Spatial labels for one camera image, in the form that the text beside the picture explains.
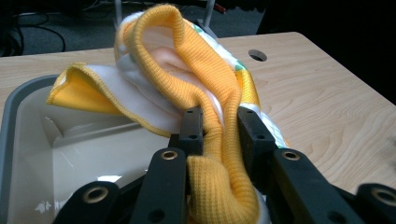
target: yellow cloth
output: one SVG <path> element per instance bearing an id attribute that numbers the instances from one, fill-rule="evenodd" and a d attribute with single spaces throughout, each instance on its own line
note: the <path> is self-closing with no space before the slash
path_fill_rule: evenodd
<path id="1" fill-rule="evenodd" d="M 145 32 L 152 27 L 171 30 L 173 43 L 166 47 L 176 53 L 175 61 L 181 60 L 187 65 L 186 68 L 183 65 L 181 68 L 168 66 L 164 69 L 158 64 L 152 52 L 153 49 L 161 49 L 161 46 L 144 42 Z M 115 58 L 117 61 L 136 63 L 159 93 L 178 109 L 186 110 L 194 106 L 203 109 L 204 155 L 188 157 L 191 181 L 189 221 L 256 223 L 260 213 L 258 200 L 242 161 L 236 113 L 241 104 L 260 108 L 259 98 L 246 67 L 240 62 L 231 67 L 214 51 L 214 46 L 209 45 L 215 41 L 203 38 L 200 32 L 202 30 L 198 27 L 183 20 L 175 7 L 156 6 L 122 23 L 116 35 Z M 180 71 L 194 74 L 215 96 L 221 118 L 206 91 L 175 76 Z M 48 104 L 124 114 L 156 134 L 169 136 L 171 131 L 153 125 L 120 99 L 117 85 L 124 85 L 122 79 L 112 84 L 108 84 L 111 81 L 104 81 L 111 80 L 118 73 L 118 70 L 85 63 L 71 64 L 55 82 Z"/>

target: gray plastic bin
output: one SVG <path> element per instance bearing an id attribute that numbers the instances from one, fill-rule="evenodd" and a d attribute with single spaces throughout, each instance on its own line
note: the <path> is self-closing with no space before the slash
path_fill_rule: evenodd
<path id="1" fill-rule="evenodd" d="M 142 176 L 168 139 L 124 116 L 47 105 L 56 76 L 12 92 L 0 132 L 0 223 L 51 223 L 94 180 L 120 187 Z"/>

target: wooden table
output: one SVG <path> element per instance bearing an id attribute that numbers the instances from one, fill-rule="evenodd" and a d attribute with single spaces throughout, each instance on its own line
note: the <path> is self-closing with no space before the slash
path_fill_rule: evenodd
<path id="1" fill-rule="evenodd" d="M 335 186 L 362 183 L 396 189 L 396 106 L 297 33 L 219 40 L 252 73 L 262 109 L 291 147 L 302 151 Z M 256 49 L 268 60 L 253 60 Z M 113 64 L 112 49 L 0 59 L 0 115 L 23 82 L 59 74 L 73 62 Z"/>

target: yellow towel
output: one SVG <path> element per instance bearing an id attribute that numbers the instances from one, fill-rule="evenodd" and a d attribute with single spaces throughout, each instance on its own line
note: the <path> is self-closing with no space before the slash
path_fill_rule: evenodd
<path id="1" fill-rule="evenodd" d="M 115 43 L 117 67 L 73 63 L 56 80 L 48 104 L 123 114 L 153 133 L 179 129 L 181 112 L 204 112 L 204 155 L 188 157 L 190 222 L 257 223 L 258 197 L 242 161 L 236 112 L 254 110 L 279 147 L 279 129 L 260 111 L 242 63 L 170 5 L 125 18 Z"/>

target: bolt hole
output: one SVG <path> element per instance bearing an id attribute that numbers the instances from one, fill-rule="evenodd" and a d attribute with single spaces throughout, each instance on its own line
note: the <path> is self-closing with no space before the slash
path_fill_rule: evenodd
<path id="1" fill-rule="evenodd" d="M 297 161 L 300 159 L 300 156 L 297 153 L 290 152 L 290 151 L 282 152 L 282 156 L 283 156 L 283 158 L 288 159 L 290 161 Z"/>
<path id="2" fill-rule="evenodd" d="M 151 211 L 148 214 L 148 221 L 152 223 L 160 222 L 165 218 L 165 212 L 161 209 Z"/>
<path id="3" fill-rule="evenodd" d="M 265 62 L 267 61 L 267 55 L 257 49 L 250 49 L 248 51 L 248 55 L 250 58 L 258 61 L 258 62 Z"/>
<path id="4" fill-rule="evenodd" d="M 347 223 L 347 219 L 338 212 L 330 211 L 327 213 L 327 217 L 332 223 Z"/>
<path id="5" fill-rule="evenodd" d="M 396 206 L 396 195 L 393 192 L 386 189 L 374 188 L 372 189 L 372 194 L 381 203 L 385 203 L 389 206 Z"/>
<path id="6" fill-rule="evenodd" d="M 170 160 L 173 160 L 174 158 L 177 157 L 177 152 L 175 152 L 175 151 L 165 151 L 165 152 L 163 152 L 163 154 L 161 154 L 161 157 L 164 160 L 170 161 Z"/>
<path id="7" fill-rule="evenodd" d="M 108 189 L 104 187 L 92 187 L 87 189 L 82 196 L 82 200 L 85 203 L 99 203 L 108 194 Z"/>

